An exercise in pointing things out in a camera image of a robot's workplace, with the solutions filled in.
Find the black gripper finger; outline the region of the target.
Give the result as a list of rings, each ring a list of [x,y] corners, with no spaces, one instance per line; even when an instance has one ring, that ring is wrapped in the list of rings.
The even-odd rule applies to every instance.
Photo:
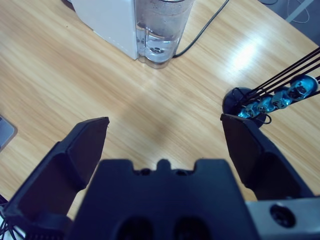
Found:
[[[82,121],[57,142],[4,208],[19,227],[68,227],[67,213],[101,159],[108,117]]]
[[[289,161],[252,120],[230,114],[222,114],[220,119],[239,178],[259,201],[314,197]]]

